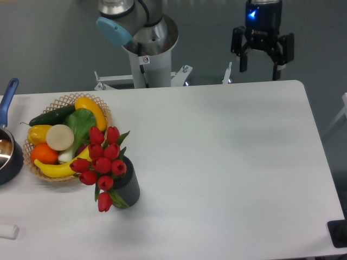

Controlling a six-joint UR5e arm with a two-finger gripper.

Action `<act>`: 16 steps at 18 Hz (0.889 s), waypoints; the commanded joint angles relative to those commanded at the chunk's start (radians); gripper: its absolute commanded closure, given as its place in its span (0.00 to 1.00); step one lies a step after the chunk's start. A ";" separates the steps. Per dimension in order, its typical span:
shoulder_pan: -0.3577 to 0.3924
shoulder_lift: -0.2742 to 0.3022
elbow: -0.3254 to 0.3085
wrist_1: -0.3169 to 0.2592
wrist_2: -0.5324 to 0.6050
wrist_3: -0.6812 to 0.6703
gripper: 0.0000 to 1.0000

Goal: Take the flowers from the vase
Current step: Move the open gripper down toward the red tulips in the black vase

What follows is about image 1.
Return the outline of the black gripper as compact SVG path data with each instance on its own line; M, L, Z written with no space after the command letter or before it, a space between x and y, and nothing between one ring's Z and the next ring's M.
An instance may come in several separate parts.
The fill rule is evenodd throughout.
M281 77L281 67L294 60L294 33L279 36L282 1L247 1L245 26L233 29L230 51L239 59L239 71L247 70L248 57L246 50L269 51L272 59L272 80ZM245 34L246 47L242 45Z

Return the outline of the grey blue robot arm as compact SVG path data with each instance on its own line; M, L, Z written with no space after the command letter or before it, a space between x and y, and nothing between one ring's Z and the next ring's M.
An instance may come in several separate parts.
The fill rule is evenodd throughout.
M146 77L158 73L168 80L170 55L178 41L176 23L163 14L162 1L99 1L96 24L110 42L122 46L139 65L132 74ZM281 68L294 59L294 34L279 33L282 1L247 1L245 26L233 30L231 52L237 56L240 72L247 70L250 50L265 52L273 61L272 79L278 80Z

